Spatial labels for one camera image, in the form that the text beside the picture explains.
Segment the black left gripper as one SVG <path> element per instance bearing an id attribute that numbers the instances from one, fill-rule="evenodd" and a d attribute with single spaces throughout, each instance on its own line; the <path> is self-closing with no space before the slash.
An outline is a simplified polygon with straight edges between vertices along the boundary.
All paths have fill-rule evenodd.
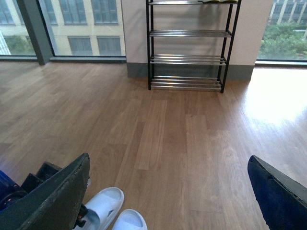
<path id="1" fill-rule="evenodd" d="M 60 170 L 62 170 L 60 167 L 45 162 L 37 174 L 30 173 L 21 186 L 16 184 L 11 178 L 2 172 L 0 174 L 0 211 L 3 211 L 17 200 L 25 197 Z M 81 204 L 74 227 L 85 223 L 80 220 L 85 213 L 85 208 Z"/>

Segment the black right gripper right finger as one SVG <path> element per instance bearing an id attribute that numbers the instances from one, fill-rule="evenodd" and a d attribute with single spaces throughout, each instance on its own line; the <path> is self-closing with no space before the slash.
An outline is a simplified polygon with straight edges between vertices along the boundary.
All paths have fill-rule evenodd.
<path id="1" fill-rule="evenodd" d="M 263 218 L 271 230 L 307 228 L 307 188 L 252 155 L 248 175 Z"/>

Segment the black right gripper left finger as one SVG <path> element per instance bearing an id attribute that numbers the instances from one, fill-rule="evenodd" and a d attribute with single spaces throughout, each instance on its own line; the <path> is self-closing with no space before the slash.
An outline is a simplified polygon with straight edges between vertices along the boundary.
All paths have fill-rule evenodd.
<path id="1" fill-rule="evenodd" d="M 90 170 L 83 153 L 40 186 L 1 211 L 2 230 L 71 230 L 87 188 Z"/>

